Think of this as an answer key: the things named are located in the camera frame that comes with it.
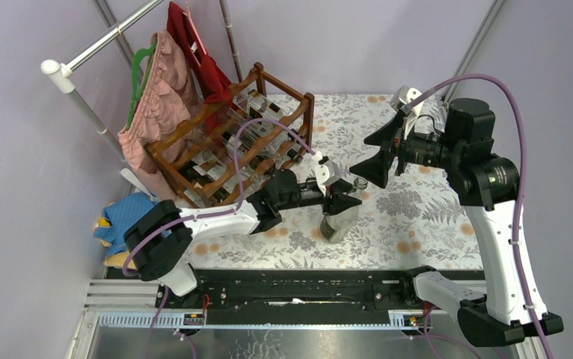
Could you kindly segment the clear bottle dark label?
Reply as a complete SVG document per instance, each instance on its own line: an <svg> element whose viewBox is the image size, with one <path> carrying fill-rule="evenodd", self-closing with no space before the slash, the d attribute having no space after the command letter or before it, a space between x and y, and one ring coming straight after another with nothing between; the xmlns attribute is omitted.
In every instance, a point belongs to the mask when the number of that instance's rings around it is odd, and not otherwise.
<svg viewBox="0 0 573 359"><path fill-rule="evenodd" d="M368 182L362 177L356 177L348 196L362 200L362 194ZM348 232L356 225L362 202L342 211L337 215L325 215L319 225L319 234L324 242L336 244L341 242Z"/></svg>

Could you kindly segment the clear bottle black cap front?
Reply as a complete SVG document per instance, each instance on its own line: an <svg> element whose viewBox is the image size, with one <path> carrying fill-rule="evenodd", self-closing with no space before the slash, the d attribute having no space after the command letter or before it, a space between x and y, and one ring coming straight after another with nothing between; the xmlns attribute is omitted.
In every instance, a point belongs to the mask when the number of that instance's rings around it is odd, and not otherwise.
<svg viewBox="0 0 573 359"><path fill-rule="evenodd" d="M275 125L273 123L266 121L252 123L245 129L244 134L255 142L260 138L269 135L274 128ZM278 152L284 142L292 141L292 136L288 132L283 131L282 128L279 128L279 130L280 132L278 135L265 146L265 149L260 152L260 155L271 156L277 168L280 168L287 161L300 163L303 160L303 157L299 154L300 146L298 143L287 145L285 153L280 154Z"/></svg>

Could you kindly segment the clear bottle black cap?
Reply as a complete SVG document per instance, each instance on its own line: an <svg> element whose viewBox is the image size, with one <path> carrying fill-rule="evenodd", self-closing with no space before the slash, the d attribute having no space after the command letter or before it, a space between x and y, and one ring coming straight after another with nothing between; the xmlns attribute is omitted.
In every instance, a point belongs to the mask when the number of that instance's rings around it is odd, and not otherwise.
<svg viewBox="0 0 573 359"><path fill-rule="evenodd" d="M275 125L273 123L266 121L252 123L245 129L244 134L255 142L260 138L269 135L274 128ZM298 143L287 145L285 153L280 154L278 152L284 142L292 141L292 136L288 132L283 131L282 128L279 128L279 130L280 132L278 135L265 146L265 149L260 152L260 155L271 156L277 168L280 168L287 161L300 163L303 160L303 157L299 154L300 146Z"/></svg>
<svg viewBox="0 0 573 359"><path fill-rule="evenodd" d="M270 118L279 122L284 116L284 111L266 96L256 89L247 89L234 96L233 102L246 113L247 120L257 118ZM269 135L275 129L272 122L260 122L251 124L245 132L254 138Z"/></svg>

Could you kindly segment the green wine bottle brown label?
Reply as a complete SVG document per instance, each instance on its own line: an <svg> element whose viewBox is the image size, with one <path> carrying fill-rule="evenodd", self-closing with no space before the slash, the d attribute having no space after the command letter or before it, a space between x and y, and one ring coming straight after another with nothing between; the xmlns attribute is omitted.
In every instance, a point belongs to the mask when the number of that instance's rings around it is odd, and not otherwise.
<svg viewBox="0 0 573 359"><path fill-rule="evenodd" d="M213 194L206 195L204 187L214 181L214 179L196 162L189 161L185 163L178 171L194 188L199 189L199 197L206 206L214 206L217 203L224 202L230 192L225 188L218 188Z"/></svg>

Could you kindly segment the clear tall bottle back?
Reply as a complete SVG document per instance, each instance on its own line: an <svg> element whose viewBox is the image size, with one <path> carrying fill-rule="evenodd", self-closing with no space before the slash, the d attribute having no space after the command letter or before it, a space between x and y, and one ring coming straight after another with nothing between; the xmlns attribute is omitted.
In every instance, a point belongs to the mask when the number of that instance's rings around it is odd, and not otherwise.
<svg viewBox="0 0 573 359"><path fill-rule="evenodd" d="M192 161L200 165L213 179L218 180L225 174L227 167L233 164L233 140L230 139L226 144L220 143L220 147L213 147L203 150L197 154ZM252 159L247 165L240 165L240 172L232 175L222 188L227 189L230 194L239 193L239 180L242 180L244 196L248 197L254 192L260 190L263 183L268 179L265 174L257 174L255 167L257 160Z"/></svg>

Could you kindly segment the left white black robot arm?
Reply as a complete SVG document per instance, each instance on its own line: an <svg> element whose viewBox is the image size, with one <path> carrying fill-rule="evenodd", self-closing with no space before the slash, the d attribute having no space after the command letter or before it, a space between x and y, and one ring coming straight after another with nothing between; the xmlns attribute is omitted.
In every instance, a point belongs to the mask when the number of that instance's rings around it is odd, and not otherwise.
<svg viewBox="0 0 573 359"><path fill-rule="evenodd" d="M350 193L351 183L338 178L331 161L319 165L316 176L299 182L293 171L273 173L263 187L240 204L200 209L179 208L172 200L157 203L124 234L129 250L126 276L157 282L183 307L201 297L197 275L183 254L195 240L264 233L282 222L284 210L318 206L325 215L339 215L361 205Z"/></svg>

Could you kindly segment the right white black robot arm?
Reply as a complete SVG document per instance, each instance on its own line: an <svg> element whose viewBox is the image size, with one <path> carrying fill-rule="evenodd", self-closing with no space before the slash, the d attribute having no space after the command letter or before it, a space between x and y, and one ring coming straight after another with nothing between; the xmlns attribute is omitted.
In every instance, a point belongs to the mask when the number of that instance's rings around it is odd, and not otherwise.
<svg viewBox="0 0 573 359"><path fill-rule="evenodd" d="M402 174L408 164L444 170L474 230L485 291L421 266L402 276L401 303L410 308L423 302L435 305L476 347L510 346L562 332L563 319L547 309L536 288L523 228L513 221L520 173L512 161L491 151L494 112L482 100L455 99L439 135L415 132L417 118L416 111L399 107L391 121L364 139L379 148L377 154L350 171L385 188L389 176Z"/></svg>

